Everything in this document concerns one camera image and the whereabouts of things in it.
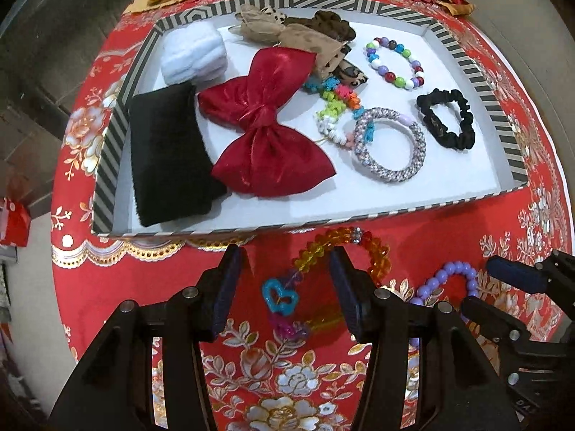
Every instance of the black velvet cushion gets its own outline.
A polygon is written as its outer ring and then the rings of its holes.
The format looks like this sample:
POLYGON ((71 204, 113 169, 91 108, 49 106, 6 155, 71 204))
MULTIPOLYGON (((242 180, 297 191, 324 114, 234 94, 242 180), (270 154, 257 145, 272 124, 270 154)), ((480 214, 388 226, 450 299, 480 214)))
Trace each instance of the black velvet cushion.
POLYGON ((195 118, 195 89, 175 84, 128 104, 136 210, 145 227, 208 214, 212 201, 226 193, 211 176, 195 118))

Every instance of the table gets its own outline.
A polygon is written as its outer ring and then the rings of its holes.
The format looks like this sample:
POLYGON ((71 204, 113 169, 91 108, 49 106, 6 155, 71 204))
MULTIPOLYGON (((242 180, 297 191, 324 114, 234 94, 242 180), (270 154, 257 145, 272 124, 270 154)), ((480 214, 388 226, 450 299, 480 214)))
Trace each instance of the table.
MULTIPOLYGON (((268 410, 292 413, 298 429, 347 429, 357 408, 370 346, 360 345, 345 326, 306 341, 275 337, 260 295, 261 283, 291 266, 317 233, 295 231, 207 242, 112 241, 90 234, 94 173, 116 94, 153 23, 166 15, 217 0, 189 0, 137 15, 124 15, 88 73, 68 123, 56 170, 52 201, 52 260, 60 315, 74 358, 79 359, 103 322, 124 299, 140 305, 168 299, 214 267, 230 242, 245 245, 249 258, 240 276, 226 330, 203 344, 203 363, 219 429, 280 429, 268 410)), ((526 264, 552 248, 573 252, 573 223, 561 165, 537 109, 498 50, 468 21, 426 0, 380 0, 440 19, 475 59, 501 103, 528 169, 529 186, 490 199, 360 222, 391 247, 392 270, 385 285, 404 299, 448 260, 478 268, 482 299, 525 322, 537 340, 548 339, 561 312, 543 295, 526 295, 491 278, 485 259, 499 254, 526 264)), ((367 267, 361 248, 348 252, 367 267)), ((312 312, 335 300, 325 264, 312 270, 298 309, 312 312)), ((456 307, 465 295, 455 279, 434 300, 456 307)), ((470 325, 473 332, 477 327, 470 325)), ((479 336, 498 368, 493 344, 479 336)), ((161 339, 155 339, 153 386, 156 419, 165 425, 161 339)), ((415 417, 419 357, 410 352, 404 423, 415 417)))

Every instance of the black scrunchie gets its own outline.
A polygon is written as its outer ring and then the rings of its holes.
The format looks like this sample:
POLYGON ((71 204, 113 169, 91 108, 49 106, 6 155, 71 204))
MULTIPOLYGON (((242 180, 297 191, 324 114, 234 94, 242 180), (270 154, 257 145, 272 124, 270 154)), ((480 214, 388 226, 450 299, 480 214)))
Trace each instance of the black scrunchie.
POLYGON ((136 210, 144 227, 208 214, 227 191, 211 176, 195 89, 175 84, 136 95, 128 105, 136 210))
POLYGON ((444 148, 449 149, 471 149, 475 144, 475 131, 473 131, 473 115, 469 111, 469 104, 464 95, 457 89, 452 91, 440 91, 434 89, 427 95, 421 95, 417 100, 418 107, 423 113, 423 122, 435 140, 444 148), (437 117, 432 106, 440 103, 457 102, 461 111, 461 134, 458 136, 447 130, 441 120, 437 117))

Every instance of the bow knot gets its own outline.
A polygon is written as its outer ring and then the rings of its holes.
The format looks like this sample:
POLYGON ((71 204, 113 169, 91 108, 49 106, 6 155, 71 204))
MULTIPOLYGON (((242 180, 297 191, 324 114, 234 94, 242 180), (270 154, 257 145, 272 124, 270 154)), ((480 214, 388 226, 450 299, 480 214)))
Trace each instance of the bow knot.
POLYGON ((313 141, 277 122, 277 109, 306 81, 315 57, 295 48, 262 48, 247 76, 198 94, 204 116, 245 131, 222 153, 212 176, 237 193, 274 197, 302 193, 335 175, 313 141))

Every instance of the sparkly bangle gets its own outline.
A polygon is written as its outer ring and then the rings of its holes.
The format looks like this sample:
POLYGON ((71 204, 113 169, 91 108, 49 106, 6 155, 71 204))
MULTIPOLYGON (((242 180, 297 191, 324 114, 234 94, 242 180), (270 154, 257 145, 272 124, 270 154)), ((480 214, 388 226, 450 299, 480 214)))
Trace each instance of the sparkly bangle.
POLYGON ((359 227, 340 227, 328 230, 325 234, 318 234, 293 260, 293 267, 286 276, 269 279, 262 285, 262 295, 271 312, 270 322, 282 338, 307 337, 310 333, 329 328, 343 319, 337 306, 329 306, 316 313, 312 319, 303 322, 292 321, 289 316, 299 302, 300 297, 295 288, 304 280, 304 273, 309 272, 333 247, 346 243, 363 246, 369 252, 371 264, 367 273, 376 286, 381 286, 381 279, 391 270, 391 262, 387 256, 389 246, 381 244, 381 240, 374 237, 370 231, 362 231, 359 227))
POLYGON ((413 57, 411 50, 405 48, 401 43, 391 41, 387 37, 383 37, 381 39, 376 37, 372 42, 369 42, 366 45, 366 56, 367 61, 370 63, 372 68, 375 69, 380 76, 383 76, 388 83, 393 83, 396 87, 403 87, 410 91, 411 89, 415 89, 425 83, 422 64, 413 57), (390 71, 389 68, 380 60, 380 56, 377 54, 377 49, 379 47, 387 47, 389 50, 396 51, 403 55, 403 57, 411 64, 413 77, 407 80, 400 76, 396 77, 395 73, 390 71))
POLYGON ((475 131, 473 131, 473 114, 469 111, 469 103, 464 95, 457 89, 452 91, 440 91, 434 89, 433 92, 427 95, 418 97, 417 104, 423 113, 423 122, 435 140, 444 148, 464 150, 471 149, 475 144, 475 131), (455 133, 448 131, 441 120, 437 117, 431 109, 434 105, 444 104, 449 102, 457 102, 459 106, 459 114, 461 116, 461 134, 458 136, 455 133))
POLYGON ((386 182, 402 182, 412 178, 422 167, 426 158, 425 138, 418 124, 407 115, 402 115, 395 110, 388 108, 370 108, 359 118, 355 124, 354 130, 354 148, 353 152, 364 167, 386 182), (369 151, 364 141, 365 130, 367 125, 378 119, 395 120, 410 129, 413 134, 413 155, 409 165, 402 170, 389 170, 378 164, 369 151))
MULTIPOLYGON (((442 269, 439 269, 435 272, 435 275, 432 278, 427 279, 427 281, 418 288, 416 291, 416 296, 409 300, 409 303, 412 305, 420 305, 425 306, 426 300, 431 296, 434 290, 438 289, 440 285, 445 284, 447 282, 447 278, 450 275, 461 274, 465 276, 466 288, 467 288, 467 296, 479 296, 479 292, 477 291, 477 271, 471 267, 469 263, 462 263, 461 261, 455 261, 453 263, 445 263, 442 269)), ((410 338, 409 344, 412 347, 419 347, 419 339, 418 338, 410 338)))
MULTIPOLYGON (((350 138, 337 130, 337 123, 346 108, 352 111, 356 120, 363 114, 365 109, 358 95, 335 76, 330 76, 322 83, 308 80, 303 88, 311 93, 319 93, 321 98, 327 102, 326 107, 316 114, 317 130, 320 134, 335 144, 351 149, 350 138)), ((366 133, 366 141, 371 140, 373 140, 373 125, 366 133)))

